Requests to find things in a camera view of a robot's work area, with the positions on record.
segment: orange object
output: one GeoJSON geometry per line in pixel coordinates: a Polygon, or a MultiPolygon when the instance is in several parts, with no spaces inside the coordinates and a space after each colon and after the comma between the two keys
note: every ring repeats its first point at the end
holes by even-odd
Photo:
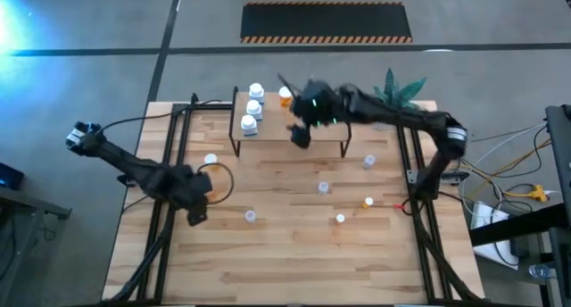
{"type": "Polygon", "coordinates": [[[279,89],[278,94],[279,94],[279,104],[282,107],[289,107],[289,105],[294,100],[294,96],[292,95],[292,92],[290,92],[289,89],[287,89],[287,87],[281,87],[279,89]]]}

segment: wooden table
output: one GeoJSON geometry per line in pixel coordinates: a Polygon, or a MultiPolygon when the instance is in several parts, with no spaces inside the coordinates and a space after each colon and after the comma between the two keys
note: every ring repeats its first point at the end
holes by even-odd
{"type": "MultiPolygon", "coordinates": [[[[434,102],[419,104],[436,107],[434,102]]],[[[170,112],[171,106],[149,104],[147,115],[170,112]]],[[[186,214],[177,213],[163,303],[426,302],[412,220],[393,208],[407,197],[394,129],[353,125],[352,148],[344,159],[338,157],[336,142],[319,141],[308,150],[286,141],[245,144],[236,158],[228,139],[229,122],[228,111],[192,116],[185,162],[198,165],[206,154],[215,153],[234,172],[236,188],[226,202],[212,206],[209,219],[197,227],[188,227],[186,214]],[[371,170],[362,169],[367,154],[377,158],[371,170]],[[320,181],[329,182],[328,195],[317,194],[320,181]],[[366,196],[375,204],[365,210],[360,205],[366,196]],[[244,220],[247,210],[255,210],[255,224],[244,220]],[[334,223],[337,213],[347,217],[344,224],[334,223]]],[[[139,157],[161,160],[168,125],[168,118],[145,122],[139,157]]],[[[434,144],[428,135],[420,137],[429,158],[434,144]]],[[[211,174],[216,191],[212,196],[226,192],[226,174],[211,174]]],[[[129,190],[126,204],[141,195],[140,190],[129,190]]],[[[123,214],[103,298],[117,293],[141,261],[152,206],[152,200],[145,200],[123,214]]],[[[442,196],[434,207],[446,258],[483,297],[461,203],[442,196]]],[[[437,296],[442,296],[436,265],[432,260],[430,264],[437,296]]]]}
{"type": "MultiPolygon", "coordinates": [[[[292,132],[286,128],[288,125],[301,121],[289,112],[287,107],[282,107],[279,103],[277,93],[266,93],[264,98],[262,120],[258,122],[258,134],[245,137],[240,126],[242,117],[246,115],[246,105],[250,101],[247,92],[235,90],[233,97],[234,110],[232,113],[232,124],[230,125],[230,143],[234,148],[236,156],[240,156],[240,146],[242,142],[289,142],[292,132]]],[[[349,143],[351,142],[351,125],[329,125],[311,128],[311,141],[336,142],[341,147],[341,157],[345,157],[349,143]]]]}

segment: concrete floor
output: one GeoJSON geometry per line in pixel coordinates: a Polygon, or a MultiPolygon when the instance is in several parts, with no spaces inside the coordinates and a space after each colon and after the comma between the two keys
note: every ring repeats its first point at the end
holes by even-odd
{"type": "MultiPolygon", "coordinates": [[[[181,0],[172,47],[239,46],[245,1],[181,0]]],[[[403,1],[416,44],[570,42],[571,10],[564,0],[403,1]]],[[[160,47],[172,0],[0,0],[0,51],[160,47]]],[[[102,161],[67,151],[64,140],[76,120],[108,123],[143,114],[157,56],[0,56],[0,162],[26,173],[24,191],[73,208],[52,222],[57,238],[39,237],[16,286],[14,306],[61,306],[99,300],[120,218],[124,187],[102,161]]],[[[159,101],[228,100],[234,85],[259,81],[277,89],[276,72],[295,83],[313,75],[365,90],[381,85],[392,67],[403,84],[427,76],[420,99],[434,99],[474,138],[538,124],[547,105],[569,104],[571,52],[176,55],[167,59],[159,101]]],[[[140,123],[107,131],[134,151],[140,123]]],[[[532,148],[532,134],[493,153],[493,170],[532,148]]],[[[474,143],[477,160],[501,140],[474,143]]],[[[502,187],[533,182],[559,189],[549,148],[543,167],[502,187]]],[[[528,160],[519,171],[534,168],[528,160]]],[[[477,183],[468,181],[468,189],[477,183]]],[[[479,200],[493,202],[491,193],[479,200]]],[[[554,197],[549,204],[561,201],[554,197]]],[[[544,204],[529,202],[539,209],[544,204]]],[[[481,263],[486,296],[498,303],[538,305],[539,289],[498,277],[502,266],[481,263]]]]}

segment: green plant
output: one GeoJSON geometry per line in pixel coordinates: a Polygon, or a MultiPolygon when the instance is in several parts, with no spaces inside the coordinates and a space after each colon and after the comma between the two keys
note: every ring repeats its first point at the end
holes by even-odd
{"type": "Polygon", "coordinates": [[[418,105],[411,103],[410,100],[420,92],[425,82],[426,78],[423,78],[408,84],[403,89],[399,89],[399,82],[394,79],[393,71],[389,68],[385,77],[385,89],[381,90],[379,87],[373,88],[375,89],[375,95],[383,100],[383,102],[401,108],[408,107],[416,110],[419,108],[418,105]]]}

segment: black floor mat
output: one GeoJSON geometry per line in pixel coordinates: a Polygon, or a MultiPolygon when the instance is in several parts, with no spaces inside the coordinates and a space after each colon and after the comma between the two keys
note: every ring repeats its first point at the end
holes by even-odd
{"type": "Polygon", "coordinates": [[[411,43],[399,2],[251,2],[242,11],[242,43],[411,43]]]}

